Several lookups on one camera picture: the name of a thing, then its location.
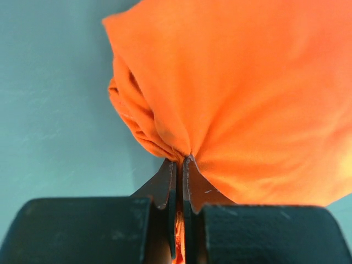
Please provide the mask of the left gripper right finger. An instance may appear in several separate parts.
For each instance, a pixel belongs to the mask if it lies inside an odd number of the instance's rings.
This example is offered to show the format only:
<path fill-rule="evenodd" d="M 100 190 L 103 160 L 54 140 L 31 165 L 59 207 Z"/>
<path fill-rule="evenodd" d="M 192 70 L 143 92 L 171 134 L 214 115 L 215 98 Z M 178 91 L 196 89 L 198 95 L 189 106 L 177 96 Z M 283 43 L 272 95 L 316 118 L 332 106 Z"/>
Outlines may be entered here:
<path fill-rule="evenodd" d="M 183 162 L 186 263 L 351 263 L 331 213 L 318 206 L 239 205 Z"/>

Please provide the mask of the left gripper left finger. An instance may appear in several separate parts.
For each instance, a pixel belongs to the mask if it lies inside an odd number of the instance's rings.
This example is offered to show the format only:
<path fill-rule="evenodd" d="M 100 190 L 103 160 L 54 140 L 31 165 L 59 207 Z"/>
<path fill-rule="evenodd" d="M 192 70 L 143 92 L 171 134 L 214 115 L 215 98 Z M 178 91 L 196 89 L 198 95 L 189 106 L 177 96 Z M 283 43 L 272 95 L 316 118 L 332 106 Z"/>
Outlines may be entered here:
<path fill-rule="evenodd" d="M 177 165 L 165 160 L 130 196 L 25 203 L 1 245 L 1 263 L 171 263 Z"/>

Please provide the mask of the orange t shirt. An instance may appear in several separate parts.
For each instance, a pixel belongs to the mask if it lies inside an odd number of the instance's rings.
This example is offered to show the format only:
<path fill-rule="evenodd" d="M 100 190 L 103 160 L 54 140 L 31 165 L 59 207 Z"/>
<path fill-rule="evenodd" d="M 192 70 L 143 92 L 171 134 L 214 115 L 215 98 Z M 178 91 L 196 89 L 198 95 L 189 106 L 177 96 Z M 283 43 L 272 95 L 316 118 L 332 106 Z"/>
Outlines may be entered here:
<path fill-rule="evenodd" d="M 351 194 L 351 1 L 140 1 L 102 24 L 139 144 L 236 204 Z"/>

